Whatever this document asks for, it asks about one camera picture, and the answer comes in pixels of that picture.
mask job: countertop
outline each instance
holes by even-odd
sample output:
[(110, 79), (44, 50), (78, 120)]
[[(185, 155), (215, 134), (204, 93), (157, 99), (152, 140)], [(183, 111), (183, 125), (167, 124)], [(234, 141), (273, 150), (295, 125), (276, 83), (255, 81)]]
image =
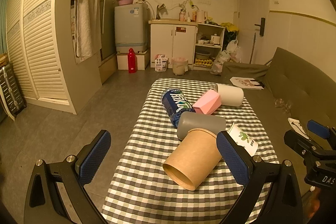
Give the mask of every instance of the countertop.
[(160, 19), (160, 20), (150, 20), (149, 24), (175, 24), (175, 25), (191, 25), (197, 26), (197, 22), (187, 22), (179, 21), (177, 19)]

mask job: sliding wardrobe door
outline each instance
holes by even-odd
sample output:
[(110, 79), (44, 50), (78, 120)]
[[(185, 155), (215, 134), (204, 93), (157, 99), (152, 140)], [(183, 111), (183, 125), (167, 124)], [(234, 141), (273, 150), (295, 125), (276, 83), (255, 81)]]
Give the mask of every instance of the sliding wardrobe door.
[(32, 79), (28, 75), (24, 58), (23, 34), (21, 32), (21, 3), (22, 0), (8, 0), (6, 12), (7, 50), (13, 66), (15, 77), (24, 97), (37, 98)]
[(24, 0), (23, 32), (29, 70), (38, 96), (66, 99), (51, 29), (51, 0)]

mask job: white towel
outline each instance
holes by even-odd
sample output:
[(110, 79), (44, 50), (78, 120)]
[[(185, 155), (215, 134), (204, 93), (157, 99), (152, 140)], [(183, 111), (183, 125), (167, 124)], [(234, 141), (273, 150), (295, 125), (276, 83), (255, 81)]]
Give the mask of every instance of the white towel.
[(75, 51), (81, 61), (101, 49), (99, 4), (99, 0), (75, 0)]

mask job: screw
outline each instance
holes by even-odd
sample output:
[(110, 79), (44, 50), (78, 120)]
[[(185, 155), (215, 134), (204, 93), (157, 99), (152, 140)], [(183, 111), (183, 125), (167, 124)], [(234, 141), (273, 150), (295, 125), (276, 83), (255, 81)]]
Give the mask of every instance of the screw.
[(261, 162), (261, 157), (260, 156), (253, 156), (253, 160), (255, 162)]
[(67, 162), (73, 162), (75, 160), (75, 156), (74, 155), (70, 155), (67, 157)]
[(289, 167), (292, 166), (292, 163), (290, 160), (285, 160), (285, 165)]
[(36, 165), (36, 166), (40, 166), (42, 163), (43, 163), (43, 160), (37, 160), (37, 161), (35, 162), (35, 165)]

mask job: table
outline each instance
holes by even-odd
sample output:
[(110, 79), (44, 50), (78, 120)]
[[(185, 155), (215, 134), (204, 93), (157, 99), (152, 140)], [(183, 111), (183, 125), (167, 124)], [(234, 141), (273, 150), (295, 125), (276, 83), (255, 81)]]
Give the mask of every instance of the table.
[[(159, 79), (153, 83), (105, 198), (102, 215), (108, 222), (215, 224), (243, 189), (223, 160), (195, 191), (182, 188), (165, 174), (162, 163), (180, 143), (160, 100), (168, 87), (180, 88), (194, 103), (213, 89), (214, 83), (181, 79)], [(256, 155), (278, 163), (263, 125), (245, 98), (242, 106), (220, 106), (213, 115), (225, 117), (227, 129), (235, 122), (258, 142)], [(264, 185), (248, 222), (257, 217), (269, 185)]]

